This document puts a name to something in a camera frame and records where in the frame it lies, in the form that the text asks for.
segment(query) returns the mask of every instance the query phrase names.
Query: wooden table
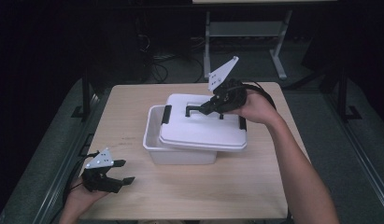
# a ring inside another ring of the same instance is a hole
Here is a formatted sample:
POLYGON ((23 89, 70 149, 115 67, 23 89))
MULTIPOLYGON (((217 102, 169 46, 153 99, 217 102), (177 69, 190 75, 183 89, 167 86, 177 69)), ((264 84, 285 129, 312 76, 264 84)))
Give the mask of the wooden table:
MULTIPOLYGON (((260 83, 271 94, 305 151, 277 83, 260 83)), ((126 160, 107 175, 135 176, 134 183, 97 202, 87 219, 259 219, 283 218, 287 203, 269 132, 247 122, 248 145, 241 153, 218 152, 209 165, 156 165, 142 146, 149 108, 165 105, 172 93, 212 95, 207 84, 116 86, 96 130, 90 152, 109 147, 113 160, 126 160)))

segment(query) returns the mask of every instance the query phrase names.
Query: forearm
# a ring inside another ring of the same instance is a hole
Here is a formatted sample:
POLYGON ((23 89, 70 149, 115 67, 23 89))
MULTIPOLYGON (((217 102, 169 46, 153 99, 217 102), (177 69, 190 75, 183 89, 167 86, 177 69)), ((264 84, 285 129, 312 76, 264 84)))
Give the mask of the forearm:
POLYGON ((275 144, 288 205, 296 223, 338 223, 333 201, 283 119, 266 125, 275 144))
POLYGON ((77 224, 78 215, 75 214, 75 211, 69 210, 70 208, 65 208, 63 214, 61 215, 59 224, 77 224))

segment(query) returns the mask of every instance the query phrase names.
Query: person's right hand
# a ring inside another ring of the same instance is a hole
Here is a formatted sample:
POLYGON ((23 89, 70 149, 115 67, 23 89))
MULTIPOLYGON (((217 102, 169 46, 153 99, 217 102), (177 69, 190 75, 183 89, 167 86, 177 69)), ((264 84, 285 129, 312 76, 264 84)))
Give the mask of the person's right hand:
POLYGON ((248 97, 245 104, 229 113, 237 114, 249 121, 265 125, 281 119, 279 113, 261 94, 251 90, 247 90, 247 93, 248 97))

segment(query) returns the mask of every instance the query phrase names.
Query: black strap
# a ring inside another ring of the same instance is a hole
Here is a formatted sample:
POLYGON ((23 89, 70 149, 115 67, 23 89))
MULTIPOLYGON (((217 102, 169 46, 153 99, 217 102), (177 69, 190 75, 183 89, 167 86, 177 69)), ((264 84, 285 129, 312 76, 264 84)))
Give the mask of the black strap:
POLYGON ((259 86, 259 85, 253 86, 253 85, 249 85, 249 84, 245 84, 245 83, 243 83, 243 86, 245 86, 245 88, 248 90, 252 90, 252 91, 256 91, 256 92, 260 93, 270 103, 270 105, 272 105, 275 108, 275 110, 277 110, 276 104, 274 104, 273 98, 261 86, 259 86))

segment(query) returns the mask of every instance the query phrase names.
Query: hand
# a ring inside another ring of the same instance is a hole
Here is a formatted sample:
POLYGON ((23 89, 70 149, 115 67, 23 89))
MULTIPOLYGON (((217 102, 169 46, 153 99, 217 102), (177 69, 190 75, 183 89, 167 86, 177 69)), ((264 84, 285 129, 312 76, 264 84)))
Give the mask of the hand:
POLYGON ((83 215, 98 200, 108 195, 104 191, 88 191, 82 185, 83 179, 79 177, 73 184, 67 196, 60 224, 76 223, 78 218, 83 215))
POLYGON ((268 125, 281 119, 279 113, 270 103, 258 92, 247 90, 247 101, 240 108, 231 111, 249 121, 268 125))

